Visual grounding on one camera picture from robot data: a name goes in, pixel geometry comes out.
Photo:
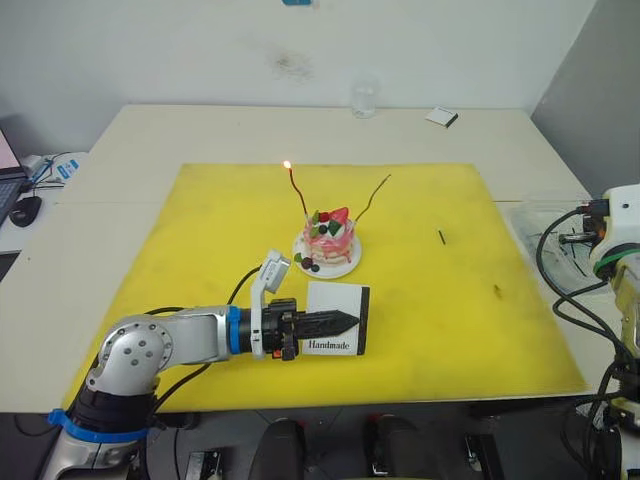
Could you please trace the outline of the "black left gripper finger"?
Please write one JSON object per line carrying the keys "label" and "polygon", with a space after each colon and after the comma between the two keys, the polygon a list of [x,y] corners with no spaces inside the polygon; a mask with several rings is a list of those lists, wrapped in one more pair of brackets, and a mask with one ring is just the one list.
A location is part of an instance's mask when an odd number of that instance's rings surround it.
{"label": "black left gripper finger", "polygon": [[359,324],[359,317],[340,310],[302,312],[297,317],[297,336],[339,336]]}

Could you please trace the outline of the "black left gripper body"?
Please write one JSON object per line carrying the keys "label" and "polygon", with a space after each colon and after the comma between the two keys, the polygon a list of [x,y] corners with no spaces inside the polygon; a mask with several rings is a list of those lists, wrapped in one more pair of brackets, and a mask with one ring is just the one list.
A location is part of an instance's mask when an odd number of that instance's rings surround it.
{"label": "black left gripper body", "polygon": [[300,353],[299,312],[293,298],[275,299],[263,309],[263,350],[273,359],[293,361]]}

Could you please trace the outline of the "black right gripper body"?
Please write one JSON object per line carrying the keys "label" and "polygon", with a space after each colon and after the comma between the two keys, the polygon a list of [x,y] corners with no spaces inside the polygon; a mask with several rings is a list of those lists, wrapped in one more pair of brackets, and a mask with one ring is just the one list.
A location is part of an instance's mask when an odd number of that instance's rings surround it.
{"label": "black right gripper body", "polygon": [[604,239],[606,234],[606,219],[609,216],[609,200],[591,200],[579,206],[578,211],[582,215],[583,233],[586,236],[586,242],[591,245],[597,245]]}

